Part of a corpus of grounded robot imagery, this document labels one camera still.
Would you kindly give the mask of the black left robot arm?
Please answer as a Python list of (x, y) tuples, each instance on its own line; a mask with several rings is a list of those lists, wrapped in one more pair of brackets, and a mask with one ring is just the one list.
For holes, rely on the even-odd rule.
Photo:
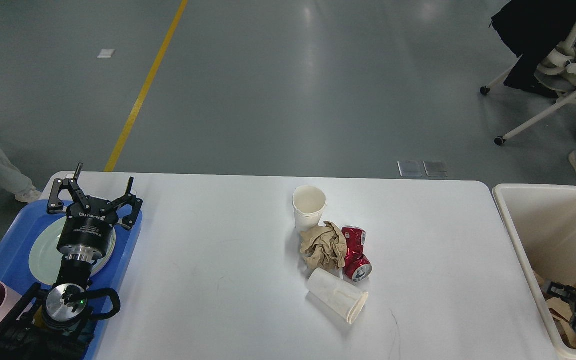
[(0, 360), (82, 360), (121, 310), (117, 288), (137, 243), (143, 201), (132, 192), (115, 200), (85, 194), (73, 178), (56, 178), (48, 200), (28, 208), (28, 226), (64, 220), (55, 253), (58, 274), (48, 287), (35, 282), (0, 321)]

